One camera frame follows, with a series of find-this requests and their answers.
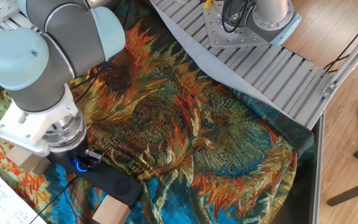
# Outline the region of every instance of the light blue joint cap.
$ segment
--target light blue joint cap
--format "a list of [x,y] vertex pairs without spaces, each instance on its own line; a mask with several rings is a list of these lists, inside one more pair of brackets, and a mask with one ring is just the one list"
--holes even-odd
[[125,33],[114,13],[106,7],[91,9],[106,61],[125,47]]
[[280,34],[276,36],[270,44],[273,46],[280,46],[286,41],[289,36],[293,33],[293,31],[298,27],[299,23],[301,22],[302,17],[296,13],[293,19],[288,23],[288,25],[281,31]]
[[27,14],[27,0],[17,0],[17,3],[19,4],[20,10],[25,14],[25,16],[27,16],[27,18],[29,17],[29,15]]
[[26,28],[0,33],[0,85],[21,90],[33,84],[44,72],[49,59],[46,41]]

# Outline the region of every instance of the yellow connector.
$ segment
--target yellow connector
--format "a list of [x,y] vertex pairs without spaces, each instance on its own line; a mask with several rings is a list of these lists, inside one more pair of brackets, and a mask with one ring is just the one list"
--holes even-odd
[[206,2],[204,3],[204,8],[205,9],[210,9],[211,8],[211,1],[212,0],[206,0]]

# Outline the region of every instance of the robotic arm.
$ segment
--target robotic arm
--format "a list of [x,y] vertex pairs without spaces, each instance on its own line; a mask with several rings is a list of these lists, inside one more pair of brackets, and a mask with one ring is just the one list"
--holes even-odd
[[41,31],[18,28],[0,33],[0,85],[12,103],[0,121],[0,138],[38,156],[51,152],[89,158],[86,124],[67,83],[121,51],[125,34],[105,7],[85,0],[18,0]]

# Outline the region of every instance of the wooden floor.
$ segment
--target wooden floor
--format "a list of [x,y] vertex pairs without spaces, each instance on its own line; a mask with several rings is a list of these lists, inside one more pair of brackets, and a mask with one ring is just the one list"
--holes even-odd
[[[302,22],[285,47],[324,67],[358,32],[358,0],[293,0]],[[358,198],[329,207],[327,199],[358,185],[358,66],[326,109],[319,223],[358,223]]]

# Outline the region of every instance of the sunflower painting fabric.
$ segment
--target sunflower painting fabric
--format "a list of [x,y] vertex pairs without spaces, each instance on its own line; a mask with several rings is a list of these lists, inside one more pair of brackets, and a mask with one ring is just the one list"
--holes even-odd
[[[126,222],[271,222],[313,135],[203,73],[152,8],[134,4],[128,25],[125,49],[78,103],[90,145],[144,186]],[[2,92],[0,119],[10,102]],[[11,147],[0,140],[0,176],[39,212],[74,176],[58,164],[42,177],[27,173],[6,159]],[[42,217],[94,223],[106,194],[81,178],[66,193],[76,216],[62,195]]]

